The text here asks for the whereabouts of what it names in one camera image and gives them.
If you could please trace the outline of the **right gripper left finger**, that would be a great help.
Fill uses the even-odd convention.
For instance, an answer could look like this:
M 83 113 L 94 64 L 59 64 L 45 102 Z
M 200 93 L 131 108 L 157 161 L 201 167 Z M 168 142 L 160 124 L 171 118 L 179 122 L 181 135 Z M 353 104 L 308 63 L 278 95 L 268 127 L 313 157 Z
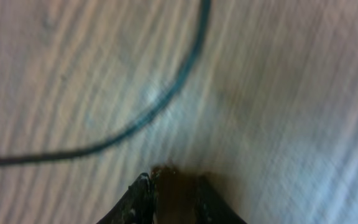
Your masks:
M 125 194 L 97 224 L 152 224 L 154 222 L 154 183 L 141 173 Z

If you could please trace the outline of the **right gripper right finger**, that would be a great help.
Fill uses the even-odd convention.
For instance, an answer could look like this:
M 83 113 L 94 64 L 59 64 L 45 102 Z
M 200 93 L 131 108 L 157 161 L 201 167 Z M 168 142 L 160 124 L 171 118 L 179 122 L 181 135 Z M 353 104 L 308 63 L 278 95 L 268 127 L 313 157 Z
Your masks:
M 196 182 L 197 224 L 246 224 L 224 201 L 205 176 Z

